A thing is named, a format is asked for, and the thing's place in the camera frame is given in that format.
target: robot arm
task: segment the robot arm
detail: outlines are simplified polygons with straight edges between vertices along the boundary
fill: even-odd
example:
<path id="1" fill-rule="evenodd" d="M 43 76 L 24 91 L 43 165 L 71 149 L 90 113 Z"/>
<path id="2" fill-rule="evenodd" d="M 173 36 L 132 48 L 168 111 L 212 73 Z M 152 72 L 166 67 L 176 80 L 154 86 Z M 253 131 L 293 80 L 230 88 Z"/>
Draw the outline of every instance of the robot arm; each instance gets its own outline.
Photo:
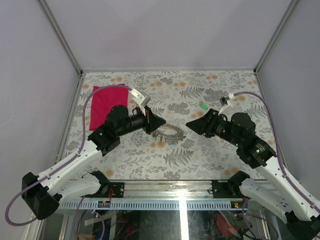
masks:
<path id="1" fill-rule="evenodd" d="M 247 113 L 237 112 L 228 121 L 224 114 L 210 109 L 203 117 L 186 124 L 188 128 L 206 138 L 218 136 L 237 147 L 237 155 L 252 169 L 262 174 L 281 196 L 265 189 L 244 172 L 237 172 L 228 180 L 230 191 L 240 192 L 272 211 L 297 239 L 312 239 L 320 231 L 320 215 L 289 184 L 281 172 L 275 151 L 256 136 L 256 125 Z M 287 176 L 308 196 L 315 199 L 286 169 Z"/>
<path id="2" fill-rule="evenodd" d="M 91 194 L 103 196 L 108 192 L 110 182 L 100 171 L 86 174 L 78 180 L 69 181 L 70 177 L 117 147 L 120 144 L 120 136 L 138 129 L 150 134 L 166 123 L 163 118 L 154 115 L 147 106 L 150 100 L 148 95 L 135 89 L 130 93 L 137 105 L 132 111 L 133 115 L 129 116 L 128 109 L 123 105 L 114 106 L 106 116 L 105 122 L 88 136 L 81 152 L 76 150 L 38 175 L 29 172 L 22 178 L 22 189 L 25 189 L 38 180 L 48 177 L 22 195 L 37 219 L 43 220 L 49 217 L 60 204 L 69 200 Z M 75 159 L 67 166 L 55 174 L 50 174 L 72 158 Z"/>

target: floral tablecloth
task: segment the floral tablecloth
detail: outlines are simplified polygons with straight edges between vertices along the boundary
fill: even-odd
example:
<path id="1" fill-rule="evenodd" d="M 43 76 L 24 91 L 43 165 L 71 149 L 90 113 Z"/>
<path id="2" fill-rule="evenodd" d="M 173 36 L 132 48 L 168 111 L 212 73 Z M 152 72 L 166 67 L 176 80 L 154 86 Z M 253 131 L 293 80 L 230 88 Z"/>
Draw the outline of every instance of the floral tablecloth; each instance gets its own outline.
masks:
<path id="1" fill-rule="evenodd" d="M 244 164 L 236 154 L 236 147 L 218 138 L 199 136 L 185 124 L 203 116 L 207 110 L 200 105 L 219 110 L 219 99 L 228 93 L 252 91 L 260 93 L 252 71 L 150 71 L 150 72 L 88 72 L 69 132 L 64 155 L 80 146 L 82 137 L 82 109 L 94 86 L 126 84 L 151 96 L 148 106 L 166 119 L 168 124 L 185 132 L 184 140 L 166 143 L 145 134 L 142 130 L 120 138 L 121 144 L 104 158 L 76 173 L 102 171 L 109 179 L 150 180 L 221 180 L 228 179 L 238 170 L 254 179 L 261 179 L 255 170 Z M 249 95 L 240 95 L 234 101 L 235 112 L 248 113 L 256 123 L 259 137 L 273 148 L 275 141 L 263 103 Z M 129 111 L 134 102 L 128 99 Z M 85 114 L 86 135 L 90 134 L 90 109 Z"/>

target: white wall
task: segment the white wall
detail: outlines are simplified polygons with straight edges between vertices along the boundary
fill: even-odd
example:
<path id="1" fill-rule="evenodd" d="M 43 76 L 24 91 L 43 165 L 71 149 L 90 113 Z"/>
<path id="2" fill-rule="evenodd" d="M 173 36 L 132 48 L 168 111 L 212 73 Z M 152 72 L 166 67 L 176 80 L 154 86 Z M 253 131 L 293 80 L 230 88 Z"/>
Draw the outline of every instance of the white wall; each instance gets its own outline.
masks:
<path id="1" fill-rule="evenodd" d="M 5 208 L 28 173 L 53 160 L 77 74 L 35 0 L 0 1 L 0 238 L 22 239 Z M 22 198 L 10 217 L 29 219 Z"/>
<path id="2" fill-rule="evenodd" d="M 320 1 L 300 1 L 259 76 L 288 167 L 320 199 Z"/>
<path id="3" fill-rule="evenodd" d="M 47 2 L 83 69 L 253 69 L 291 0 Z"/>

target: pink cloth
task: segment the pink cloth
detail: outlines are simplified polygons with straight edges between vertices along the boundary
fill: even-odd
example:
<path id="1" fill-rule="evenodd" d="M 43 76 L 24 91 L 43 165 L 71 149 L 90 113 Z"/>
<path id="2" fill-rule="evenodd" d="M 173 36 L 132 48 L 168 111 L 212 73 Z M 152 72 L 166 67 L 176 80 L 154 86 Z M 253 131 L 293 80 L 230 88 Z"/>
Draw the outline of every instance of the pink cloth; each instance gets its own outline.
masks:
<path id="1" fill-rule="evenodd" d="M 122 87 L 109 87 L 98 91 L 92 97 L 91 120 L 89 129 L 96 130 L 106 120 L 107 114 L 115 105 L 128 107 L 129 91 Z"/>

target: small green block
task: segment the small green block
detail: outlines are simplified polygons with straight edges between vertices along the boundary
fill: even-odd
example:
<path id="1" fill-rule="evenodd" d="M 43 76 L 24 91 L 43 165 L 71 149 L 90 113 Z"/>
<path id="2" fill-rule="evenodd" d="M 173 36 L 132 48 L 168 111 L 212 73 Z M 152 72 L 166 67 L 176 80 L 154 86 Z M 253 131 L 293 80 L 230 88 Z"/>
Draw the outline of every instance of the small green block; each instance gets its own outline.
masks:
<path id="1" fill-rule="evenodd" d="M 206 105 L 204 105 L 203 103 L 200 105 L 200 107 L 202 107 L 204 110 L 208 110 L 208 107 Z"/>

